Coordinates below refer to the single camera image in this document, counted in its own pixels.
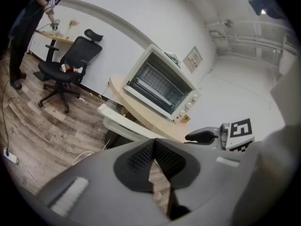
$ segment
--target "vase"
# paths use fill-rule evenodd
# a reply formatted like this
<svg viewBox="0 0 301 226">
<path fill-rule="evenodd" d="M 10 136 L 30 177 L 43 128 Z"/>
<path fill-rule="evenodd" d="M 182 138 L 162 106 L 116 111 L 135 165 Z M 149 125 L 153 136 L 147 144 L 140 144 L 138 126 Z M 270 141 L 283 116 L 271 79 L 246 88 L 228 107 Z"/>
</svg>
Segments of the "vase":
<svg viewBox="0 0 301 226">
<path fill-rule="evenodd" d="M 71 31 L 71 27 L 68 27 L 65 33 L 65 39 L 69 39 L 70 31 Z"/>
</svg>

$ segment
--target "black shoe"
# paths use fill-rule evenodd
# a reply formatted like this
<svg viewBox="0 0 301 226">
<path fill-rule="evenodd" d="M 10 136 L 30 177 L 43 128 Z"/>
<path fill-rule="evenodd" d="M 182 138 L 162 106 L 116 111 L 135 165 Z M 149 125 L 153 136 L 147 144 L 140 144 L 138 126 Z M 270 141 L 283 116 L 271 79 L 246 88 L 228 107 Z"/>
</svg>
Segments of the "black shoe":
<svg viewBox="0 0 301 226">
<path fill-rule="evenodd" d="M 22 85 L 19 81 L 10 81 L 10 85 L 14 87 L 14 89 L 18 90 L 22 88 Z"/>
<path fill-rule="evenodd" d="M 25 78 L 26 78 L 26 74 L 20 72 L 19 75 L 18 75 L 18 79 L 25 79 Z"/>
</svg>

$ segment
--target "wooden floor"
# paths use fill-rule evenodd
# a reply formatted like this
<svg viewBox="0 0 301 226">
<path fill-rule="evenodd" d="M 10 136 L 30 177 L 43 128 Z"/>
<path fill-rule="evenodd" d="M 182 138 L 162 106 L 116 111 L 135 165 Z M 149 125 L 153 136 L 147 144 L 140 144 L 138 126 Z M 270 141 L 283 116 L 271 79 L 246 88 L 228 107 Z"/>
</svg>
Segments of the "wooden floor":
<svg viewBox="0 0 301 226">
<path fill-rule="evenodd" d="M 8 65 L 9 54 L 6 54 L 0 61 L 0 100 L 9 79 Z M 19 165 L 5 162 L 16 183 L 36 194 L 53 177 L 70 167 L 82 152 L 102 151 L 107 129 L 97 112 L 102 103 L 100 98 L 91 97 L 88 92 L 73 86 L 85 101 L 67 95 L 68 115 L 63 113 L 64 105 L 59 96 L 45 101 L 39 108 L 37 102 L 49 91 L 43 90 L 43 82 L 32 74 L 38 71 L 38 61 L 31 55 L 25 55 L 21 70 L 27 74 L 26 80 L 20 80 L 22 89 L 16 91 L 8 84 L 3 98 L 9 150 L 18 157 Z M 7 145 L 2 115 L 0 144 Z M 150 181 L 154 184 L 154 198 L 158 206 L 166 212 L 170 184 L 155 164 L 150 172 Z"/>
</svg>

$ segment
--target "chair headrest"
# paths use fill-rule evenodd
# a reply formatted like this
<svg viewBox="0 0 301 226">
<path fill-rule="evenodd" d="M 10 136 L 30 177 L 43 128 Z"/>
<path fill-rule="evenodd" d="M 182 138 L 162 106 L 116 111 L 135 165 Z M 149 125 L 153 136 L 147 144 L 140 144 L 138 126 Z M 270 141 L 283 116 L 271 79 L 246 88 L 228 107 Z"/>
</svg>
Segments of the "chair headrest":
<svg viewBox="0 0 301 226">
<path fill-rule="evenodd" d="M 100 42 L 103 39 L 103 36 L 98 35 L 97 33 L 94 33 L 91 29 L 87 29 L 85 31 L 85 35 L 90 38 L 91 40 Z"/>
</svg>

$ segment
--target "desk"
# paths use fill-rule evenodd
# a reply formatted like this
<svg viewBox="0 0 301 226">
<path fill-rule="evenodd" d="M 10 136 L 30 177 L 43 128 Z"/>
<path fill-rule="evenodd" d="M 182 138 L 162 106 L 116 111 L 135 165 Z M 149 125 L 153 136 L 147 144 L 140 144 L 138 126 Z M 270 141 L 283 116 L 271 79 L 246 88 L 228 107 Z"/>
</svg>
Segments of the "desk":
<svg viewBox="0 0 301 226">
<path fill-rule="evenodd" d="M 164 119 L 146 104 L 126 93 L 123 88 L 125 77 L 113 75 L 109 85 L 121 104 L 149 130 L 171 140 L 186 142 L 185 136 L 192 132 L 187 124 L 174 124 Z"/>
<path fill-rule="evenodd" d="M 57 37 L 57 36 L 48 34 L 47 32 L 36 31 L 36 33 L 41 34 L 41 35 L 45 36 L 46 38 L 51 39 L 52 41 L 50 43 L 50 46 L 54 46 L 56 41 L 73 44 L 73 41 L 71 41 L 71 40 L 64 39 L 62 37 Z M 48 50 L 46 61 L 52 61 L 53 53 L 54 53 L 54 50 L 51 50 L 51 49 Z M 49 80 L 41 71 L 34 72 L 33 74 L 41 81 Z"/>
</svg>

